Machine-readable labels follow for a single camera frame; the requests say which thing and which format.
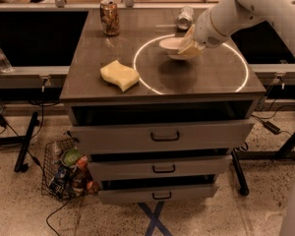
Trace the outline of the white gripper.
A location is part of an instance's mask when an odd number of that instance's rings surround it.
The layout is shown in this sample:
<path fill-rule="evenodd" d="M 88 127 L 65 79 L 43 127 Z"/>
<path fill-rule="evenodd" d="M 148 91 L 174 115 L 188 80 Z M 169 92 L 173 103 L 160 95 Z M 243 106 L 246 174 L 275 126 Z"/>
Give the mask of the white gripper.
<path fill-rule="evenodd" d="M 196 56 L 204 47 L 215 48 L 227 40 L 227 37 L 214 27 L 210 13 L 211 9 L 205 10 L 199 15 L 195 25 L 188 29 L 179 45 L 179 55 Z"/>

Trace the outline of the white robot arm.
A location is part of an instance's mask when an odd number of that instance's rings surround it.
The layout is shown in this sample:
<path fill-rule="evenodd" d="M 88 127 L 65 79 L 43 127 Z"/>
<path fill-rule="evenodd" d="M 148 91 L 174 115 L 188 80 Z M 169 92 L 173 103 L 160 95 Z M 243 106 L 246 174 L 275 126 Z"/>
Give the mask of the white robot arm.
<path fill-rule="evenodd" d="M 271 24 L 295 57 L 295 0 L 220 0 L 199 15 L 180 42 L 179 53 L 197 55 L 263 21 Z"/>

